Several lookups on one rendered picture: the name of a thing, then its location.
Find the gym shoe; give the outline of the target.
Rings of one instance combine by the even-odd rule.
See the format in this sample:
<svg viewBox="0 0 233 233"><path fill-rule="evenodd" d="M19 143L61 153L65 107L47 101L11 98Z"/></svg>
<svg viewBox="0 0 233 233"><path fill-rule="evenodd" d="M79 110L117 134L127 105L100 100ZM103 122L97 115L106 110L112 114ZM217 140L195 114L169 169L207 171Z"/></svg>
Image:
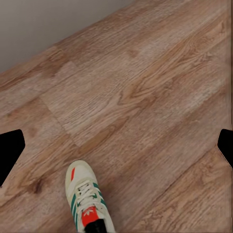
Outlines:
<svg viewBox="0 0 233 233"><path fill-rule="evenodd" d="M98 180L84 160L70 164L65 193L78 233L115 233Z"/></svg>

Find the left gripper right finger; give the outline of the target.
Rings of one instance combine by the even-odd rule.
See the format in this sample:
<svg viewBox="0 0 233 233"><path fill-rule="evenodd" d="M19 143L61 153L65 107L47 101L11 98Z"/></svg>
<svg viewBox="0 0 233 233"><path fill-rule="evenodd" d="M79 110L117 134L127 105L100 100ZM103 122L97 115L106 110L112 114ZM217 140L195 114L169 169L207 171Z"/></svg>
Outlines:
<svg viewBox="0 0 233 233"><path fill-rule="evenodd" d="M217 146L233 168L233 131L222 129Z"/></svg>

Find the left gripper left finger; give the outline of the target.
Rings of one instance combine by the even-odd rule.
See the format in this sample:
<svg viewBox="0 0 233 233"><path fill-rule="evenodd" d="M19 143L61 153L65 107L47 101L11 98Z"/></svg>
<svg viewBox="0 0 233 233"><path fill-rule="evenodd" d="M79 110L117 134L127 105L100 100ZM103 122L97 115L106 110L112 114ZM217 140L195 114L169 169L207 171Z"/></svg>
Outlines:
<svg viewBox="0 0 233 233"><path fill-rule="evenodd" d="M0 188L25 148L21 129L0 134Z"/></svg>

